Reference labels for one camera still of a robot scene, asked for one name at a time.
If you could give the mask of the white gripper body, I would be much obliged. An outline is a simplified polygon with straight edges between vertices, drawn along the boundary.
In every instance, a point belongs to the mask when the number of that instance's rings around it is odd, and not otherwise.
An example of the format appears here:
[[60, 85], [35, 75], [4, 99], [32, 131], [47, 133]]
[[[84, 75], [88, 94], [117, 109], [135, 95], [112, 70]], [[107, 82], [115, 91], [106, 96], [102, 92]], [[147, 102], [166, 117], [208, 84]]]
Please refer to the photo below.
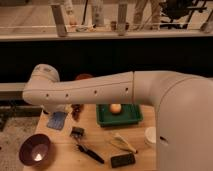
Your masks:
[[42, 105], [42, 108], [49, 114], [53, 114], [54, 112], [70, 113], [72, 111], [72, 108], [69, 104]]

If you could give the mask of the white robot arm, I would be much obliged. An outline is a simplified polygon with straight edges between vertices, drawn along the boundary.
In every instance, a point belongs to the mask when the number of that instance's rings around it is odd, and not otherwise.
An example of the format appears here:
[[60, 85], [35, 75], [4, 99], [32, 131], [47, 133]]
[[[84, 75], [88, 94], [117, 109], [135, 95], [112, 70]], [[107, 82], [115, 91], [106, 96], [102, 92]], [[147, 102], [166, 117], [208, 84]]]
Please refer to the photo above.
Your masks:
[[213, 171], [213, 80], [174, 71], [131, 71], [62, 82], [37, 65], [22, 97], [49, 111], [66, 104], [150, 105], [156, 118], [157, 171]]

